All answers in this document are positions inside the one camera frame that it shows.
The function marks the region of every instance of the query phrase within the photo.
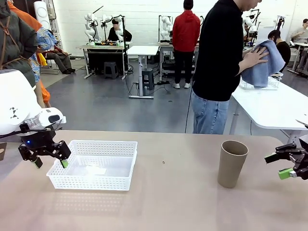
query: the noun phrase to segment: hand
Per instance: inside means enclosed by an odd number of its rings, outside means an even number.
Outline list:
[[[262,59],[263,57],[269,55],[269,52],[264,53],[266,47],[258,47],[254,52],[249,52],[245,55],[243,62],[246,68],[253,67],[260,63],[266,63],[267,60]]]

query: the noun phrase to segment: white dish rack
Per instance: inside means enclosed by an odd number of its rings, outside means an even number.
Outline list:
[[[56,160],[47,175],[56,189],[128,191],[137,142],[71,141],[68,167]]]
[[[283,73],[278,72],[272,76],[269,76],[269,84],[266,88],[255,88],[255,86],[246,83],[242,77],[240,81],[240,87],[245,90],[277,90],[279,87],[279,83],[282,80]]]

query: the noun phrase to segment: dish rack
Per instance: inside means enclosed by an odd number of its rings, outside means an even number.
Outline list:
[[[71,141],[68,167],[55,160],[48,176],[55,189],[128,191],[137,142]]]
[[[246,83],[242,77],[240,81],[240,87],[245,89],[245,90],[277,90],[279,87],[279,83],[282,80],[283,73],[278,72],[274,75],[269,76],[269,83],[266,88],[255,88],[255,86]]]

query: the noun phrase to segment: jeans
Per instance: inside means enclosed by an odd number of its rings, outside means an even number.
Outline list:
[[[216,102],[192,96],[194,134],[222,135],[227,121],[229,101]]]
[[[180,83],[183,63],[185,64],[185,82],[190,83],[192,78],[194,52],[181,52],[174,50],[175,83]]]

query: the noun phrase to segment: black pants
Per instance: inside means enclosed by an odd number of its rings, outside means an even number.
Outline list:
[[[190,83],[192,78],[192,66],[193,66],[193,51],[181,52],[174,50],[175,60],[175,83],[180,83],[181,73],[183,69],[183,63],[185,64],[185,82]]]
[[[71,61],[69,60],[69,56],[62,53],[47,53],[47,59],[53,59],[58,65],[61,72],[66,71],[68,68],[72,68]]]

